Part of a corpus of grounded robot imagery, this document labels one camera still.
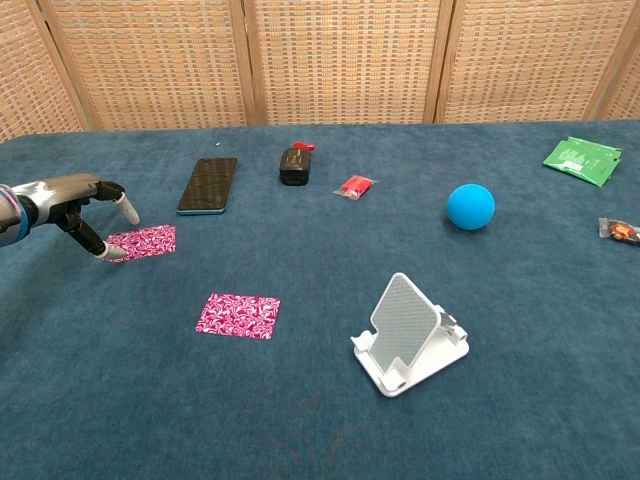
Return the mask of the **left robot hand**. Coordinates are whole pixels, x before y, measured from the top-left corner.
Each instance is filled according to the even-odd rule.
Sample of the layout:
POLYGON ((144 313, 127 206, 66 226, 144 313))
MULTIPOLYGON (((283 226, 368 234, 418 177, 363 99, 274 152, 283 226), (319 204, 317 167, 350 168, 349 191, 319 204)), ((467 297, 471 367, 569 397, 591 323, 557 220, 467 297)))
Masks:
POLYGON ((24 240, 32 229, 54 224, 82 248, 100 260, 121 260, 128 252, 115 246, 82 218, 82 207, 91 200, 113 203, 127 221, 136 225, 139 215, 118 183, 92 173, 52 177, 16 186, 1 186, 1 245, 24 240))

